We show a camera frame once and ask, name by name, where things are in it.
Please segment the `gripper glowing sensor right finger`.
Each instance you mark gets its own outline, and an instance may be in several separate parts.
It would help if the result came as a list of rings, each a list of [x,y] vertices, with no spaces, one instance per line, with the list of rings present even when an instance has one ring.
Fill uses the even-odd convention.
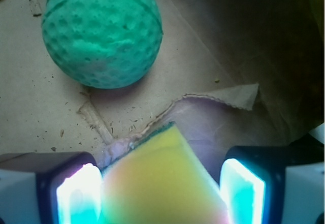
[[[231,223],[324,223],[324,147],[235,146],[220,191]]]

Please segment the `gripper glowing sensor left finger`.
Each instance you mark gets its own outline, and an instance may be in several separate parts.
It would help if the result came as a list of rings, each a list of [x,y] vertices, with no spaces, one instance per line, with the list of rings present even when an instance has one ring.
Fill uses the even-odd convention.
[[[88,152],[1,155],[1,223],[97,223],[102,175]]]

